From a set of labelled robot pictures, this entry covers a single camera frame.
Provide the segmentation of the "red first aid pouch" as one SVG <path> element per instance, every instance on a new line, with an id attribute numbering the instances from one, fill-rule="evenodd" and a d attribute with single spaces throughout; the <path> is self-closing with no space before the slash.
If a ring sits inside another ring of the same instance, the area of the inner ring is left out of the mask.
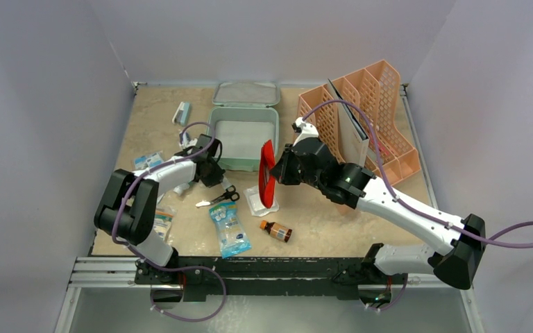
<path id="1" fill-rule="evenodd" d="M 271 176 L 271 170 L 275 166 L 275 156 L 272 141 L 265 142 L 260 151 L 258 189 L 260 201 L 266 208 L 271 208 L 274 201 L 274 189 L 276 180 Z"/>

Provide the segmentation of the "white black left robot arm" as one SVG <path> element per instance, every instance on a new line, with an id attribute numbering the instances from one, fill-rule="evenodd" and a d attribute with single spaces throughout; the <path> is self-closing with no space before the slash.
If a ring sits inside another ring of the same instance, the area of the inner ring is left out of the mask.
<path id="1" fill-rule="evenodd" d="M 113 171 L 96 209 L 94 226 L 148 261 L 161 283 L 172 283 L 179 274 L 178 252 L 153 229 L 158 197 L 190 182 L 206 187 L 221 184 L 225 173 L 218 165 L 221 150 L 220 140 L 202 134 L 157 166 Z"/>

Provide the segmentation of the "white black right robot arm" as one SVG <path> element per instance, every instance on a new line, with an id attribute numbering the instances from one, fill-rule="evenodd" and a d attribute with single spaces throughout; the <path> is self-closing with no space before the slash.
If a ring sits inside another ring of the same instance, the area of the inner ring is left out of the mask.
<path id="1" fill-rule="evenodd" d="M 379 282 L 387 275 L 434 274 L 456 289 L 471 288 L 486 245 L 484 219 L 441 212 L 387 186 L 381 177 L 353 163 L 338 162 L 318 138 L 285 146 L 274 160 L 271 142 L 261 151 L 259 193 L 271 207 L 275 185 L 306 184 L 328 200 L 379 216 L 424 241 L 424 246 L 374 246 L 362 263 L 363 276 Z"/>

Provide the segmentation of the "white ointment tube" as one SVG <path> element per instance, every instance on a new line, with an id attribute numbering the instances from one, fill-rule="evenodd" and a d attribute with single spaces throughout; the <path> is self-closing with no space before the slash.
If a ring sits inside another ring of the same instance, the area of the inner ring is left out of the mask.
<path id="1" fill-rule="evenodd" d="M 224 178 L 222 181 L 221 181 L 221 186 L 224 188 L 224 189 L 227 189 L 229 187 L 232 186 L 231 182 L 227 179 L 227 178 Z"/>

